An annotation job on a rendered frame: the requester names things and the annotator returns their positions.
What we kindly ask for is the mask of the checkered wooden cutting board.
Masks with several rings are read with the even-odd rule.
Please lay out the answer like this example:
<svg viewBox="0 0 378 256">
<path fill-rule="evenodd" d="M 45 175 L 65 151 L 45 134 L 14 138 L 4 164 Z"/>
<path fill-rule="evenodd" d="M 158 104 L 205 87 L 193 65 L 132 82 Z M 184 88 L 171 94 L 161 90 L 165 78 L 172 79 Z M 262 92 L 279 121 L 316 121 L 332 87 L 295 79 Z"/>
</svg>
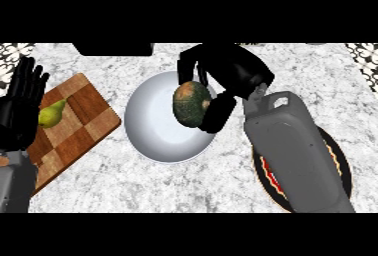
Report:
<svg viewBox="0 0 378 256">
<path fill-rule="evenodd" d="M 41 107 L 65 99 L 62 120 L 39 128 L 28 148 L 38 167 L 34 194 L 45 187 L 121 125 L 121 119 L 82 73 L 75 74 L 42 96 Z"/>
</svg>

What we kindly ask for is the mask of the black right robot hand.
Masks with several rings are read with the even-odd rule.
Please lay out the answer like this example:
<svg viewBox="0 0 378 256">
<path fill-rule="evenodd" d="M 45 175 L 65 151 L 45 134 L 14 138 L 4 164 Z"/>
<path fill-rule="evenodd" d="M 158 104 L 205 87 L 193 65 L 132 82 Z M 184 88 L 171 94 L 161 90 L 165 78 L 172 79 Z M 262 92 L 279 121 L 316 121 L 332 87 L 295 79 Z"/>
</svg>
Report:
<svg viewBox="0 0 378 256">
<path fill-rule="evenodd" d="M 209 134 L 217 133 L 226 124 L 233 108 L 234 98 L 248 99 L 259 89 L 265 89 L 274 79 L 262 60 L 239 45 L 202 43 L 178 55 L 178 84 L 193 79 L 197 70 L 199 82 L 208 86 L 206 75 L 211 75 L 224 91 L 209 101 L 199 129 Z"/>
</svg>

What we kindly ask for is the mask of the black flat appliance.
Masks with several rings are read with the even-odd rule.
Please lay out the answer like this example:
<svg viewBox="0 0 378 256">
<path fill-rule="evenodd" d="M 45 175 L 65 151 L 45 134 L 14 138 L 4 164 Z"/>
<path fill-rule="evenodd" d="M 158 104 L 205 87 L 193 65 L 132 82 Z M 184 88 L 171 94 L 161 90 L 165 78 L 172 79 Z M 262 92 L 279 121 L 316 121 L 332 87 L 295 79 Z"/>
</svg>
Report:
<svg viewBox="0 0 378 256">
<path fill-rule="evenodd" d="M 152 43 L 73 43 L 82 56 L 150 56 Z"/>
</svg>

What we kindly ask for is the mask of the black red patterned plate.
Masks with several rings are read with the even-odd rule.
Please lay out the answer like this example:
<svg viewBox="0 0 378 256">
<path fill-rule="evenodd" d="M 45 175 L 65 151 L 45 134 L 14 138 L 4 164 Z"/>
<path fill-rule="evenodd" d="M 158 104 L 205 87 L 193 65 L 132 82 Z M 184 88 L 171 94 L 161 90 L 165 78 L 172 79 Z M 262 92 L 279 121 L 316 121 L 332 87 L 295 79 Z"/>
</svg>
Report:
<svg viewBox="0 0 378 256">
<path fill-rule="evenodd" d="M 350 165 L 347 162 L 344 152 L 332 136 L 327 134 L 327 132 L 321 128 L 319 128 L 319 132 L 321 135 L 321 139 L 327 148 L 327 152 L 329 152 L 335 167 L 336 167 L 336 172 L 341 178 L 342 188 L 344 188 L 347 197 L 351 197 L 353 178 L 351 178 Z M 252 165 L 254 165 L 257 177 L 265 193 L 268 194 L 271 200 L 280 206 L 280 208 L 289 213 L 293 213 L 295 210 L 290 207 L 289 201 L 286 199 L 286 195 L 283 193 L 282 186 L 273 175 L 273 169 L 268 166 L 267 160 L 255 151 L 251 151 L 251 156 L 252 156 Z"/>
</svg>

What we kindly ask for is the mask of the green pear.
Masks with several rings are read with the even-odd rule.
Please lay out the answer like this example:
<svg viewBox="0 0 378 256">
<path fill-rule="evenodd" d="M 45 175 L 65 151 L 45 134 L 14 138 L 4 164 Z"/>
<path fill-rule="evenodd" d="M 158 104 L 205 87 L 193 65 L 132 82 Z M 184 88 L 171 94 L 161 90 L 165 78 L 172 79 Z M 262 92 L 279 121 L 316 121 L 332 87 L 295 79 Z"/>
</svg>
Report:
<svg viewBox="0 0 378 256">
<path fill-rule="evenodd" d="M 66 100 L 62 99 L 48 107 L 42 108 L 38 114 L 38 125 L 42 128 L 51 128 L 62 120 L 62 112 Z"/>
</svg>

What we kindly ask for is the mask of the white bowl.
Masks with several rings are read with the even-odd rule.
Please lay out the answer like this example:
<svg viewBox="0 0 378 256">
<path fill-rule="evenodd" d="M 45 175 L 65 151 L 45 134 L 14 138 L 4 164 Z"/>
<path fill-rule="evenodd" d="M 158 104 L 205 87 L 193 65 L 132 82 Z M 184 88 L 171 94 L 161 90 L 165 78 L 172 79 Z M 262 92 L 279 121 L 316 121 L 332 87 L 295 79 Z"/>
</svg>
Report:
<svg viewBox="0 0 378 256">
<path fill-rule="evenodd" d="M 135 88 L 125 106 L 128 141 L 138 153 L 159 163 L 189 161 L 214 139 L 214 134 L 184 127 L 175 120 L 172 94 L 177 87 L 175 71 L 156 74 Z"/>
</svg>

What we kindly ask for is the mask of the green orange squash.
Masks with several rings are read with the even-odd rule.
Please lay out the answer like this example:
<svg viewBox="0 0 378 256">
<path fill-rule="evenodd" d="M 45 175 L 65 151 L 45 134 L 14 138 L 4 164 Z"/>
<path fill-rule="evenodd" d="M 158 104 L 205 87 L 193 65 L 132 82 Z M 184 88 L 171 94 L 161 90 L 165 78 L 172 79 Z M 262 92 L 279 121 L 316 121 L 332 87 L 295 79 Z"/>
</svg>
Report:
<svg viewBox="0 0 378 256">
<path fill-rule="evenodd" d="M 172 94 L 172 114 L 178 123 L 195 128 L 200 125 L 211 102 L 206 87 L 196 81 L 184 82 Z"/>
</svg>

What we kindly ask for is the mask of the black white patterned tile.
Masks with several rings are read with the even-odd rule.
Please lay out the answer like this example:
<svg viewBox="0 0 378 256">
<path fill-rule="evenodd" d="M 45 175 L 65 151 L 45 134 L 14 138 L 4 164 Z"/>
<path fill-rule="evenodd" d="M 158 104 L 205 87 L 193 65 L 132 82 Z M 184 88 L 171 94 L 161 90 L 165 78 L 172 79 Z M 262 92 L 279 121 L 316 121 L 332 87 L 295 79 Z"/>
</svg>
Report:
<svg viewBox="0 0 378 256">
<path fill-rule="evenodd" d="M 347 43 L 345 47 L 369 89 L 378 97 L 378 43 Z"/>
<path fill-rule="evenodd" d="M 0 89 L 10 83 L 19 59 L 32 52 L 32 43 L 0 43 Z"/>
</svg>

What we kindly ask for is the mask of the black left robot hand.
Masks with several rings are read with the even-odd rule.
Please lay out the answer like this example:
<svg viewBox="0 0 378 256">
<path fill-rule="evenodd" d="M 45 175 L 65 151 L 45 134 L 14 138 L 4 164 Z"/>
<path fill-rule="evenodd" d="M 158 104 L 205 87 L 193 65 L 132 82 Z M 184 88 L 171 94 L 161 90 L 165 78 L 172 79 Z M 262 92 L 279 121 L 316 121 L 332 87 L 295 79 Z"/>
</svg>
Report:
<svg viewBox="0 0 378 256">
<path fill-rule="evenodd" d="M 22 57 L 0 97 L 0 152 L 25 150 L 34 142 L 47 80 L 35 59 Z"/>
</svg>

